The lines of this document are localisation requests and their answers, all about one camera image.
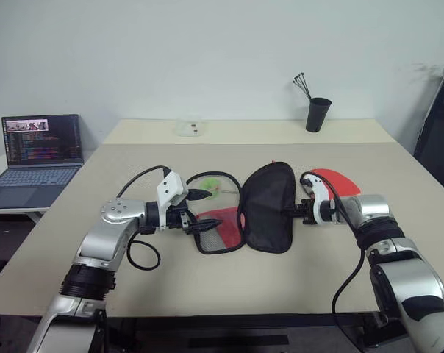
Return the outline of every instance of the laptop trackpad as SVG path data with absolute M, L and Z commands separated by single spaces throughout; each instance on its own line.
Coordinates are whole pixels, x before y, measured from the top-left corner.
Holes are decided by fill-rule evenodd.
M 0 191 L 0 207 L 21 207 L 28 202 L 37 188 L 12 188 Z

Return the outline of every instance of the laptop screen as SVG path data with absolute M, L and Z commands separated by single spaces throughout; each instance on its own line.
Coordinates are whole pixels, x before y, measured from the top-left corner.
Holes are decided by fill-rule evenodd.
M 83 163 L 77 115 L 1 119 L 8 165 Z

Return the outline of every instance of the laptop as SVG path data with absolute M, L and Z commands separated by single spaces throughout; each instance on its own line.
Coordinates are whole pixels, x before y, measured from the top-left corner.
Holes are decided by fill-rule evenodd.
M 0 209 L 50 207 L 83 165 L 78 115 L 1 118 Z

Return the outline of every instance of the green object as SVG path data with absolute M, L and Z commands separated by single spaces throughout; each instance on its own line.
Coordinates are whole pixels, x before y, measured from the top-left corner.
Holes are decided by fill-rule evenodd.
M 207 198 L 205 198 L 205 200 L 213 200 L 215 199 L 218 194 L 221 192 L 221 181 L 219 179 L 216 178 L 207 178 L 204 179 L 201 184 L 199 185 L 199 187 L 202 190 L 207 190 L 210 193 L 212 193 L 212 196 L 209 196 Z

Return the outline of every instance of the laptop keyboard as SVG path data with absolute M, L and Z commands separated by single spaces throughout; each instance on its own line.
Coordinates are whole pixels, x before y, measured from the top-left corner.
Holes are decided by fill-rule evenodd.
M 0 177 L 0 187 L 67 185 L 77 168 L 9 170 Z

